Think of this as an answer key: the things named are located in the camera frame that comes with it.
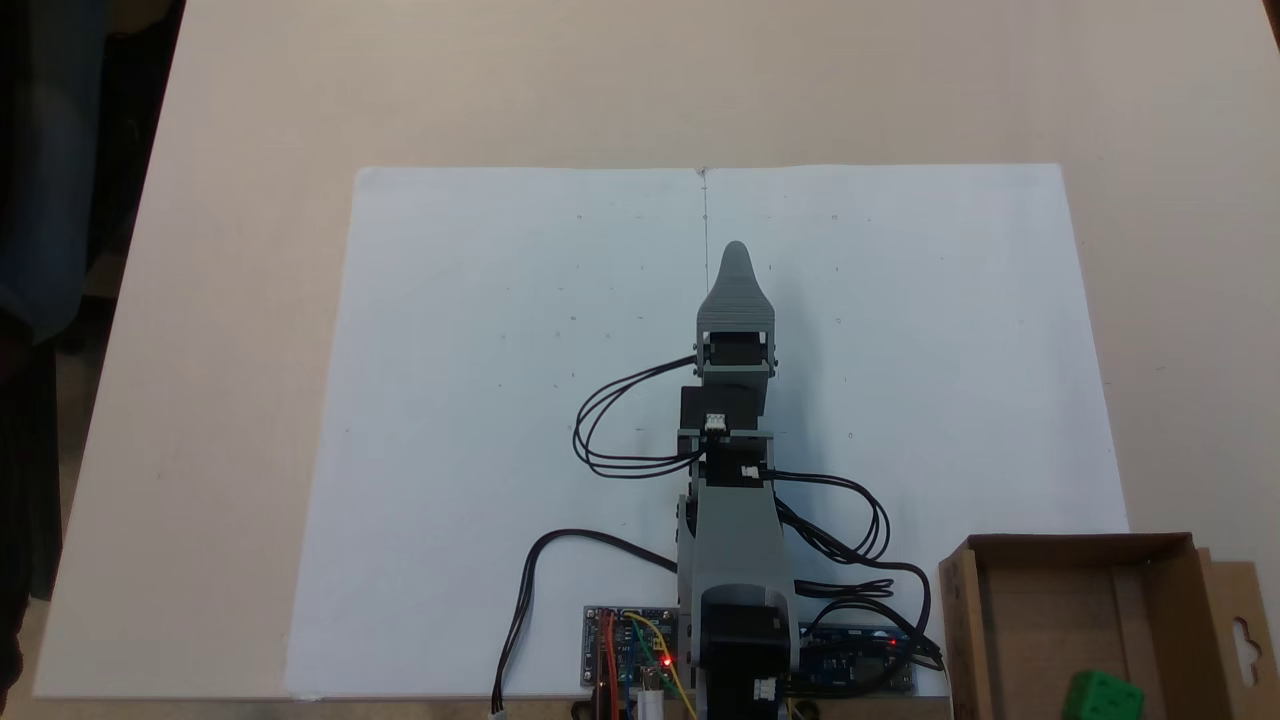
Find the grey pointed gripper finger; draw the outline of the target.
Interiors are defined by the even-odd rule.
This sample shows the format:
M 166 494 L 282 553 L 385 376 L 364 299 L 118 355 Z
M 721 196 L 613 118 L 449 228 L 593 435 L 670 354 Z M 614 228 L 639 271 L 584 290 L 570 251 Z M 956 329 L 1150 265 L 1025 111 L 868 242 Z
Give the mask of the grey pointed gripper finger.
M 748 246 L 741 241 L 724 246 L 716 282 L 698 309 L 698 332 L 774 332 L 774 309 L 755 277 Z

